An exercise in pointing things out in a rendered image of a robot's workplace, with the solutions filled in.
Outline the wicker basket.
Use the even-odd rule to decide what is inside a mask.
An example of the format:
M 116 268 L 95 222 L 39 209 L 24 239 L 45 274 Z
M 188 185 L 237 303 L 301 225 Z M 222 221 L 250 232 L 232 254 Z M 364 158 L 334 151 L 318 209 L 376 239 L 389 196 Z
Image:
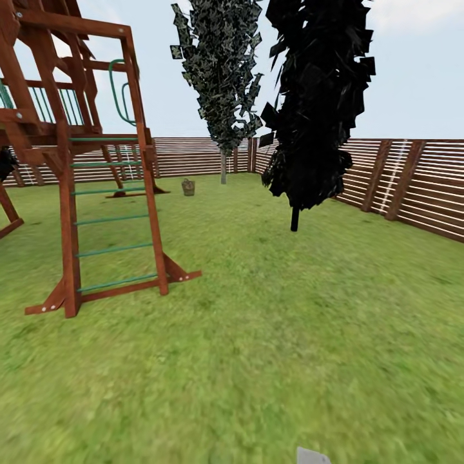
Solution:
M 195 194 L 195 181 L 183 180 L 182 189 L 185 196 L 193 196 Z

